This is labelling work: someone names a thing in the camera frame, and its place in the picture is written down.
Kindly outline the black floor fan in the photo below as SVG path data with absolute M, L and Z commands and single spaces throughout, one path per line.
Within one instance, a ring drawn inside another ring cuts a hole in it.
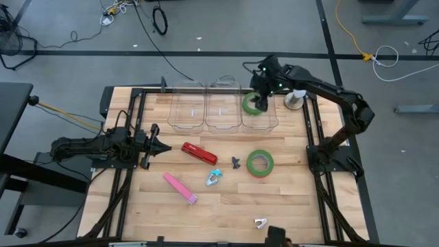
M 23 48 L 23 39 L 29 39 L 34 43 L 32 55 L 21 63 L 9 67 L 3 56 L 18 55 Z M 0 62 L 5 69 L 17 70 L 20 66 L 36 57 L 37 41 L 35 38 L 23 36 L 18 21 L 8 11 L 8 6 L 0 3 Z

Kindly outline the grey desk leg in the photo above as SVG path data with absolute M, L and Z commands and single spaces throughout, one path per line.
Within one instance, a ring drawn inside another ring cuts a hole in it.
M 402 3 L 392 13 L 381 16 L 364 16 L 362 23 L 369 25 L 423 25 L 428 22 L 428 16 L 408 14 L 419 0 L 401 1 Z

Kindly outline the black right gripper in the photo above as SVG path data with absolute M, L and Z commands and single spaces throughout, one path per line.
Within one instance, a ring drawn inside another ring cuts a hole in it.
M 269 55 L 257 67 L 259 71 L 252 71 L 250 87 L 260 95 L 254 96 L 254 107 L 266 112 L 268 97 L 285 88 L 284 79 L 280 78 L 282 66 L 275 55 Z

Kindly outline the pink and white stapler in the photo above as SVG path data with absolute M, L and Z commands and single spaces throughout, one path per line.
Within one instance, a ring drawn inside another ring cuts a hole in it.
M 177 178 L 173 177 L 170 173 L 164 173 L 163 178 L 179 193 L 189 204 L 197 202 L 198 197 L 186 188 Z

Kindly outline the grey desk foot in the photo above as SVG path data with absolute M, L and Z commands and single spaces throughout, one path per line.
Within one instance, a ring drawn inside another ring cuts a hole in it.
M 396 114 L 439 114 L 439 104 L 402 105 L 394 109 Z

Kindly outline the green tape roll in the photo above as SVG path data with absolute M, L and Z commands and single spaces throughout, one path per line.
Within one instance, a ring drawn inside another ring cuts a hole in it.
M 266 162 L 266 169 L 274 169 L 274 159 L 272 158 L 271 154 L 266 150 L 255 150 L 251 152 L 247 158 L 247 169 L 258 170 L 253 163 L 253 161 L 257 158 L 262 158 Z
M 241 106 L 245 113 L 249 115 L 260 115 L 263 111 L 257 108 L 257 101 L 260 94 L 252 92 L 248 93 L 242 99 Z

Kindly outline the red stapler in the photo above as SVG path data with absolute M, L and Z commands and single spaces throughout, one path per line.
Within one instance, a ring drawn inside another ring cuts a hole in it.
M 218 157 L 213 153 L 207 152 L 206 150 L 188 142 L 183 144 L 181 150 L 198 160 L 208 163 L 209 165 L 216 165 L 218 160 Z

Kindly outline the black aluminium table frame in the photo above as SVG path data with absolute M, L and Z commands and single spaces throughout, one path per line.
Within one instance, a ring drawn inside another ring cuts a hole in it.
M 142 126 L 160 127 L 159 138 L 169 152 L 150 160 L 150 168 L 132 175 L 122 238 L 153 246 L 189 247 L 261 244 L 267 231 L 254 220 L 284 228 L 295 243 L 321 244 L 322 220 L 313 174 L 307 164 L 306 146 L 333 134 L 342 122 L 338 107 L 321 97 L 309 99 L 308 111 L 287 109 L 283 97 L 274 97 L 278 126 L 269 133 L 248 134 L 240 128 L 232 134 L 176 132 L 167 122 L 171 93 L 149 89 L 145 97 Z M 185 142 L 218 157 L 209 165 L 183 152 Z M 266 150 L 274 159 L 269 176 L 256 178 L 246 167 L 249 154 Z M 232 157 L 241 167 L 233 169 Z M 219 169 L 218 183 L 207 187 L 211 170 Z M 189 204 L 164 178 L 170 173 L 198 200 Z

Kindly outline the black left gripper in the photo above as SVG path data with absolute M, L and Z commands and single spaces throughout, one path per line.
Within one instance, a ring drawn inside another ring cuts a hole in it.
M 159 127 L 156 123 L 153 123 L 150 129 L 150 137 L 143 130 L 139 130 L 135 134 L 135 141 L 137 150 L 144 152 L 145 156 L 141 159 L 140 166 L 143 169 L 149 169 L 149 157 L 156 156 L 163 152 L 168 152 L 171 150 L 171 146 L 166 145 L 158 140 L 157 136 L 159 134 Z

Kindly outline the white bulb lamp brass base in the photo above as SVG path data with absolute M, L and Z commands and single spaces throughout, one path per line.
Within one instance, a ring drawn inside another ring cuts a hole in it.
M 305 90 L 294 89 L 285 96 L 284 105 L 290 110 L 298 110 L 302 108 L 306 94 Z

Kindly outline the teal staple remover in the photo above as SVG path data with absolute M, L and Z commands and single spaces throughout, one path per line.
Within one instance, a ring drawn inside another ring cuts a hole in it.
M 211 185 L 215 185 L 215 184 L 218 183 L 218 178 L 221 178 L 221 177 L 222 177 L 222 171 L 221 170 L 219 170 L 219 169 L 211 170 L 209 175 L 208 175 L 208 177 L 207 177 L 205 185 L 207 187 L 209 187 Z

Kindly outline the clear plastic bin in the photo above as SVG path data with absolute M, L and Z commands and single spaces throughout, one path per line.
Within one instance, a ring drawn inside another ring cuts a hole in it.
M 241 102 L 246 94 L 252 92 L 254 91 L 248 91 L 247 93 L 242 91 Z M 269 133 L 278 126 L 275 100 L 273 97 L 268 97 L 268 110 L 266 112 L 263 111 L 260 115 L 249 115 L 244 112 L 242 106 L 241 109 L 241 129 L 243 132 L 248 134 Z
M 176 82 L 172 89 L 168 124 L 179 133 L 203 131 L 206 108 L 206 87 L 199 81 Z
M 241 125 L 241 85 L 234 80 L 218 80 L 206 88 L 206 119 L 209 132 L 236 133 Z

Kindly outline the black desk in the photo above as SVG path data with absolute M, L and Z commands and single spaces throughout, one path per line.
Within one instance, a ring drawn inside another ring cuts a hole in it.
M 5 190 L 24 192 L 33 180 L 52 187 L 85 193 L 88 177 L 80 180 L 5 154 L 5 149 L 28 105 L 33 85 L 0 82 L 0 198 Z

